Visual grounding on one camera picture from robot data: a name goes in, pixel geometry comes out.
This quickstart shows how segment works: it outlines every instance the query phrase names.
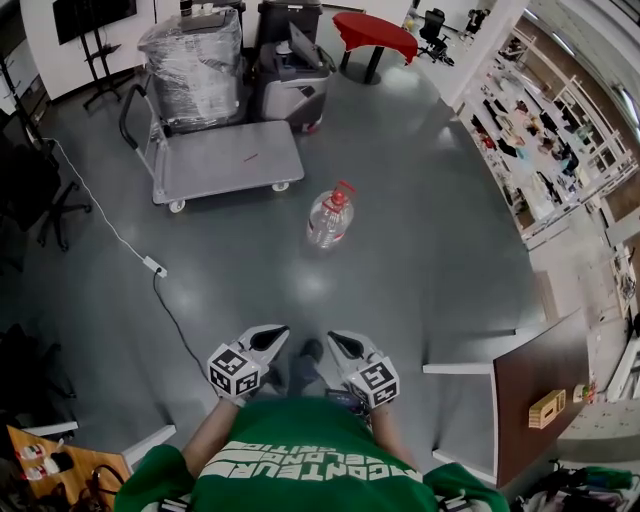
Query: wall pillar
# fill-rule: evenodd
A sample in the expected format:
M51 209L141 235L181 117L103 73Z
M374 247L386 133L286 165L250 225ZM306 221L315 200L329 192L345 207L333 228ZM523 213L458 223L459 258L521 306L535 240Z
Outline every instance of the wall pillar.
M455 110L461 104L462 95L480 64L507 39L528 4L529 0L498 0L464 58L448 70L450 72L443 77L444 79L429 77L433 78L442 100L447 105Z

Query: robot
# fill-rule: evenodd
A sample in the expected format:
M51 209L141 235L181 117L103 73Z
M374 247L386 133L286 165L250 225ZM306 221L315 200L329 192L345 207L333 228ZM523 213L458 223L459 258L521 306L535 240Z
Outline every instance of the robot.
M391 359L362 334L329 331L327 343L347 389L369 409L400 394L400 379Z
M218 396L243 407L258 389L290 335L286 325L252 327L231 345L222 344L207 362L209 382ZM329 331L327 343L347 391L368 410L400 394L400 380L388 357L362 334ZM327 396L344 403L340 391Z
M286 325L261 325L231 345L220 345L207 361L207 377L218 396L244 407L243 396L260 387L290 332Z

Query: black chair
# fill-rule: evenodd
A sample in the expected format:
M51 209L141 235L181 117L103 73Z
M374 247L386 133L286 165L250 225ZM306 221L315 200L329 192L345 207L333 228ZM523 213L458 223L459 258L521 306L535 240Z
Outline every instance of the black chair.
M75 399L76 393L60 366L61 350L54 343L43 352L38 340L19 324L0 332L0 415L10 418L11 425L50 425L68 416L66 401Z
M71 191L79 188L74 182L55 199L61 181L59 165L52 154L53 143L36 144L27 135L19 115L0 114L0 219L12 218L22 231L27 231L48 213L38 243L45 246L47 233L53 226L58 246L65 252L69 245L62 232L63 215L76 210L89 213L91 205L66 204Z
M444 25L444 12L440 9L432 9L424 13L424 27L420 29L420 37L427 43L425 48L419 48L418 57L424 53L433 59L433 62L440 60L449 66L453 66L454 62L447 56L447 44L445 41L449 39L444 35L440 39L440 30Z

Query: shoe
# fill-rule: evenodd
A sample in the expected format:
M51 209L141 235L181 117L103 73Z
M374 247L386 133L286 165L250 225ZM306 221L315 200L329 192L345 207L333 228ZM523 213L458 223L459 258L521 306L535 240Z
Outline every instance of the shoe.
M284 384L282 381L282 375L280 374L280 370L278 370L275 367L269 368L269 371L263 377L263 383L271 384L276 391L278 389L282 389L284 387Z
M320 363L322 355L324 354L324 347L318 340L307 340L300 351L300 357L310 356L316 363Z

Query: flatbed cart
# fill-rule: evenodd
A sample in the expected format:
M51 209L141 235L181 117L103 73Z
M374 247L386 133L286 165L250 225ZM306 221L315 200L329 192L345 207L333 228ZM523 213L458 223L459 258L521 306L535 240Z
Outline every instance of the flatbed cart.
M127 129L135 93L151 111L146 150ZM171 136L140 84L129 91L120 114L120 133L153 178L153 202L173 213L189 199L271 185L276 192L304 178L291 127L286 121L225 126Z

